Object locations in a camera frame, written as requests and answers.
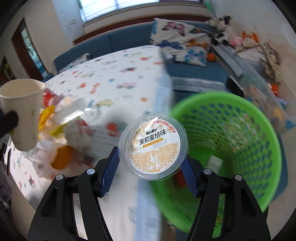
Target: pillow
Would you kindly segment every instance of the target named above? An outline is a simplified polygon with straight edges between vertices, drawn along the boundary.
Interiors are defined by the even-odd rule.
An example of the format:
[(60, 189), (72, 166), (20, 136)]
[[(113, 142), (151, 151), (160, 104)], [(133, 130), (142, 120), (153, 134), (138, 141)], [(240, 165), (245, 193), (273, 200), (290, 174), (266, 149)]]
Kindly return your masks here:
[(176, 62), (207, 66), (207, 51), (203, 47), (191, 47), (175, 56)]
[[(181, 60), (184, 59), (191, 47), (204, 48), (205, 51), (200, 51), (207, 54), (213, 35), (212, 32), (193, 25), (155, 18), (150, 35), (150, 44), (161, 47), (164, 53), (175, 55), (178, 62), (182, 62)], [(186, 63), (206, 66), (207, 60), (203, 64), (203, 61), (196, 61), (196, 58), (193, 58)]]
[(66, 67), (62, 68), (60, 71), (59, 71), (59, 74), (68, 70), (68, 69), (71, 69), (79, 64), (82, 64), (82, 63), (85, 63), (86, 61), (89, 61), (91, 60), (91, 55), (89, 53), (85, 53), (84, 55), (81, 55), (79, 58), (77, 58), (76, 60), (72, 61), (70, 64), (68, 64)]

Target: stuffed toy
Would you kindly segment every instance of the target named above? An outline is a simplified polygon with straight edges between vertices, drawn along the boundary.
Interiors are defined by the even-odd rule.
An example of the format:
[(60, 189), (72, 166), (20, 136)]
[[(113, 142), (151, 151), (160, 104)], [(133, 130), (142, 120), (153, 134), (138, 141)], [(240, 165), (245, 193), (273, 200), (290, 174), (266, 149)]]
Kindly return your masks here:
[(219, 32), (225, 31), (228, 26), (234, 27), (233, 18), (228, 15), (220, 18), (211, 18), (209, 21), (205, 21), (205, 24), (215, 28)]
[(237, 32), (234, 27), (227, 26), (224, 32), (218, 34), (216, 38), (212, 39), (212, 44), (215, 46), (218, 44), (224, 44), (236, 47), (242, 45), (242, 38), (237, 36)]
[(222, 20), (220, 20), (219, 18), (211, 18), (209, 21), (205, 21), (205, 24), (211, 26), (212, 28), (216, 28), (220, 21)]
[(229, 45), (231, 45), (233, 48), (242, 46), (242, 41), (243, 39), (241, 37), (234, 36), (232, 40), (229, 42)]
[(259, 45), (259, 39), (255, 33), (252, 33), (252, 35), (250, 35), (250, 34), (246, 34), (246, 32), (243, 31), (242, 39), (243, 39), (242, 46), (244, 46), (245, 48), (252, 48)]

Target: butterfly pattern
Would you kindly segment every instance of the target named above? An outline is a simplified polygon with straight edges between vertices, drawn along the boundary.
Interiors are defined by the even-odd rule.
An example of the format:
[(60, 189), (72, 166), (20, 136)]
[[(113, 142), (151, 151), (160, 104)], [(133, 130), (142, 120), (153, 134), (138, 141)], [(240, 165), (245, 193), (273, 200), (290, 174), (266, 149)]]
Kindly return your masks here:
[(157, 32), (157, 21), (154, 20), (151, 33), (156, 34), (156, 32)]
[(204, 49), (207, 49), (209, 44), (207, 42), (204, 42), (202, 44), (196, 42), (195, 39), (190, 39), (189, 43), (186, 45), (186, 47), (193, 47), (193, 46), (198, 46), (198, 47), (203, 47)]
[(212, 32), (209, 32), (209, 31), (207, 31), (207, 30), (204, 30), (204, 29), (202, 29), (202, 28), (194, 28), (194, 29), (192, 29), (189, 33), (191, 33), (191, 34), (201, 34), (201, 33), (205, 33), (205, 34), (207, 34), (211, 39), (214, 37), (214, 33), (212, 33)]
[(180, 46), (179, 42), (169, 42), (168, 40), (163, 40), (160, 44), (157, 44), (156, 46), (164, 48), (164, 47), (171, 47), (176, 50), (183, 49), (182, 46)]
[(206, 58), (205, 58), (205, 53), (203, 51), (195, 52), (194, 49), (189, 49), (187, 51), (187, 55), (185, 55), (184, 63), (190, 62), (194, 57), (198, 58), (198, 60), (206, 65)]
[(175, 29), (178, 31), (178, 33), (181, 36), (185, 36), (185, 26), (181, 23), (176, 23), (176, 22), (168, 22), (168, 24), (163, 28), (163, 30), (171, 30), (171, 29)]

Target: black holder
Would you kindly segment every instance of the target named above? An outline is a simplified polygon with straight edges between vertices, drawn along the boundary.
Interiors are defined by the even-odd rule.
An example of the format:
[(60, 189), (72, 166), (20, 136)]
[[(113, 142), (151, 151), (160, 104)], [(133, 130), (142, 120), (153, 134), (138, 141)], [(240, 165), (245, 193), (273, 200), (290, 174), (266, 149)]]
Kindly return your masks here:
[[(77, 232), (73, 207), (74, 193), (79, 193), (88, 240), (112, 241), (98, 197), (102, 197), (102, 177), (114, 155), (118, 155), (117, 147), (113, 148), (108, 158), (100, 160), (94, 169), (88, 169), (80, 176), (57, 175), (36, 210), (28, 241), (85, 240), (79, 237)], [(263, 213), (240, 175), (233, 178), (220, 177), (210, 169), (204, 169), (197, 160), (188, 157), (187, 161), (197, 177), (196, 196), (201, 197), (187, 241), (212, 240), (219, 194), (225, 194), (223, 224), (220, 236), (213, 240), (271, 240)]]

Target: paper cup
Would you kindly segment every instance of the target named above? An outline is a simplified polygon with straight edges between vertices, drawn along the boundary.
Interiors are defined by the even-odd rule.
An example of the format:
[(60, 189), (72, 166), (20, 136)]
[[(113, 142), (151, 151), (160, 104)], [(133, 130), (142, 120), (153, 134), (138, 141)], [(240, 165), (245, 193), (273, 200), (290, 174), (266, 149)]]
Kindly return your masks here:
[(15, 147), (28, 151), (38, 141), (39, 111), (44, 91), (44, 83), (32, 79), (17, 79), (5, 83), (0, 88), (0, 101), (3, 112), (13, 110), (19, 121), (10, 132)]

